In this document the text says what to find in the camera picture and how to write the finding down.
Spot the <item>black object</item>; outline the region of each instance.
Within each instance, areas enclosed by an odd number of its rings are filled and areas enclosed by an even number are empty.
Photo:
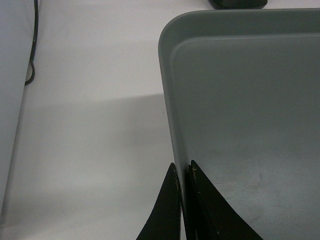
[[[32,74],[30,78],[27,81],[25,81],[24,83],[25,86],[32,83],[36,75],[34,59],[35,59],[36,47],[37,47],[37,41],[38,41],[38,26],[39,26],[38,0],[33,0],[33,3],[34,3],[34,29],[33,29],[33,40],[32,40],[30,59],[29,59],[30,65],[32,67]]]
[[[186,205],[191,222],[188,240],[263,240],[227,203],[195,161],[186,181]],[[146,224],[136,240],[179,240],[181,191],[171,163]]]
[[[153,210],[136,240],[179,240],[181,192],[176,167],[171,163]]]
[[[193,225],[198,240],[262,240],[232,209],[195,161],[189,165]]]
[[[268,0],[209,0],[215,9],[262,9]]]

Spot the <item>black plastic piece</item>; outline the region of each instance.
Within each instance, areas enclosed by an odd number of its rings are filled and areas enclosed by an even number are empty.
[[[204,172],[191,161],[189,179],[192,190],[192,220],[198,240],[262,240],[232,209]]]
[[[153,210],[136,240],[179,240],[181,191],[176,167],[171,163]]]
[[[209,0],[215,9],[262,9],[268,0]]]

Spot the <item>black cable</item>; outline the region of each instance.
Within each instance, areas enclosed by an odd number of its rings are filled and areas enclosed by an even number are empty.
[[[36,75],[34,59],[35,59],[37,40],[38,40],[39,8],[38,8],[38,0],[33,0],[33,2],[34,2],[34,29],[33,29],[33,40],[32,40],[30,59],[29,59],[29,62],[32,67],[32,74],[30,78],[27,81],[25,81],[24,83],[25,86],[32,83]]]

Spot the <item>white surface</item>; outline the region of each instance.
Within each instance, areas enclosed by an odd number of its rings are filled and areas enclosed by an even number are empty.
[[[269,0],[266,8],[320,7]],[[207,0],[41,1],[3,240],[132,240],[174,161],[158,61],[174,17]]]
[[[0,213],[33,36],[33,3],[0,0]]]

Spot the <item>gray tray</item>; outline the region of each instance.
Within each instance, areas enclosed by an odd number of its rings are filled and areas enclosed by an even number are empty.
[[[320,9],[183,14],[159,60],[183,199],[195,160],[263,239],[319,239]]]

